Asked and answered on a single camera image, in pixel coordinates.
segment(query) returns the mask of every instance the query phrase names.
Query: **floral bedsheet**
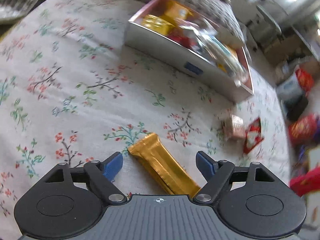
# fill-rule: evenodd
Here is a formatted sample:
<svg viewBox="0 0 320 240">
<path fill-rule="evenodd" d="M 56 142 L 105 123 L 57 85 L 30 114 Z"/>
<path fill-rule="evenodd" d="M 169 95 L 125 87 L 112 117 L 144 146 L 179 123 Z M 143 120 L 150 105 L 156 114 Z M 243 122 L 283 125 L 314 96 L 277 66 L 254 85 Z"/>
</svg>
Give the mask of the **floral bedsheet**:
<svg viewBox="0 0 320 240">
<path fill-rule="evenodd" d="M 285 183 L 289 156 L 276 93 L 252 69 L 255 95 L 233 105 L 197 80 L 123 45 L 133 0 L 47 0 L 0 44 L 0 238 L 15 240 L 17 200 L 54 165 L 78 167 L 116 151 L 114 184 L 162 194 L 127 148 L 155 132 L 200 185 L 199 150 L 236 165 L 260 161 Z M 248 155 L 225 142 L 221 120 L 262 120 L 265 140 Z"/>
</svg>

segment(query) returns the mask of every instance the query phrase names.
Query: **cardboard box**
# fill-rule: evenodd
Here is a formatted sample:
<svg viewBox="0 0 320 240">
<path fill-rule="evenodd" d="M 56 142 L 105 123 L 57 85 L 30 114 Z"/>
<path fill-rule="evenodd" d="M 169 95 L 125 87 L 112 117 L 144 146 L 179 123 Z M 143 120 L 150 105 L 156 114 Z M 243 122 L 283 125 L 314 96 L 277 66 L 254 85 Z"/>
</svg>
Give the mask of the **cardboard box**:
<svg viewBox="0 0 320 240">
<path fill-rule="evenodd" d="M 232 78 L 207 59 L 169 38 L 140 25 L 143 18 L 148 14 L 153 14 L 155 16 L 162 15 L 167 1 L 169 0 L 152 0 L 129 19 L 125 34 L 125 44 L 199 79 L 201 82 L 210 86 L 234 103 L 239 103 L 247 97 L 252 96 L 253 86 L 251 74 L 244 49 L 242 47 L 233 47 L 230 44 L 229 35 L 220 33 L 220 36 L 217 38 L 223 44 L 236 49 L 239 62 L 249 72 L 249 79 L 245 84 L 241 84 L 239 87 L 236 86 Z M 189 10 L 194 17 L 202 17 L 196 11 Z M 210 23 L 214 28 L 219 30 L 219 27 L 215 23 L 211 21 Z"/>
</svg>

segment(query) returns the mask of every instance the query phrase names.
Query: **gold candy bar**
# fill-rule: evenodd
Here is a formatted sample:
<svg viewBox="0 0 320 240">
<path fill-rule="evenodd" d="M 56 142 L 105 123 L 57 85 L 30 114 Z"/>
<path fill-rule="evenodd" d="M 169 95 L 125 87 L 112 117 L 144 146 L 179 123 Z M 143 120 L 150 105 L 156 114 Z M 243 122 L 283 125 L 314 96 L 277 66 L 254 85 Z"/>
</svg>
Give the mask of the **gold candy bar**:
<svg viewBox="0 0 320 240">
<path fill-rule="evenodd" d="M 169 32 L 174 28 L 171 23 L 151 14 L 148 14 L 144 17 L 141 25 L 163 36 L 168 35 Z"/>
<path fill-rule="evenodd" d="M 130 146 L 128 151 L 168 194 L 193 197 L 200 190 L 161 144 L 157 134 L 147 135 Z"/>
</svg>

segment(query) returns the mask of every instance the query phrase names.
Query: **gold wrapped chocolate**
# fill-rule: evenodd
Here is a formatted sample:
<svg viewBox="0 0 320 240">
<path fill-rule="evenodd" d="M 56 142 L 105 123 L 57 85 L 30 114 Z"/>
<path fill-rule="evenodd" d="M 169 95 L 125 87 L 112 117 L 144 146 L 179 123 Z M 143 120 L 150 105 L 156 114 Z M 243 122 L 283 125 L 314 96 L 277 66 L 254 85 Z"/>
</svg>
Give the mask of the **gold wrapped chocolate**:
<svg viewBox="0 0 320 240">
<path fill-rule="evenodd" d="M 200 190 L 161 144 L 157 134 L 147 135 L 130 146 L 128 151 L 168 194 L 193 197 Z"/>
</svg>

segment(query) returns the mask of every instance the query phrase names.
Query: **red snack package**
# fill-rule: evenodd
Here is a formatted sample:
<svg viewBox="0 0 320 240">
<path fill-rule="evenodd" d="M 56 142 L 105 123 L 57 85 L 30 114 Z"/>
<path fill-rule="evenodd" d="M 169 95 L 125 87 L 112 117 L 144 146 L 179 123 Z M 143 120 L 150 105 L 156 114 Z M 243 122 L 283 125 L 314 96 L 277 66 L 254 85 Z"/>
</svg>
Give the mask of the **red snack package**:
<svg viewBox="0 0 320 240">
<path fill-rule="evenodd" d="M 309 193 L 310 191 L 320 190 L 320 167 L 309 171 L 306 175 L 291 179 L 290 188 L 299 197 Z"/>
<path fill-rule="evenodd" d="M 308 142 L 317 131 L 317 115 L 310 114 L 288 127 L 290 141 L 293 145 Z"/>
<path fill-rule="evenodd" d="M 243 152 L 248 154 L 253 148 L 264 140 L 261 136 L 261 120 L 258 117 L 248 127 L 246 131 Z"/>
<path fill-rule="evenodd" d="M 300 87 L 305 91 L 309 92 L 314 85 L 314 80 L 312 76 L 305 70 L 299 68 L 296 70 L 297 80 Z"/>
</svg>

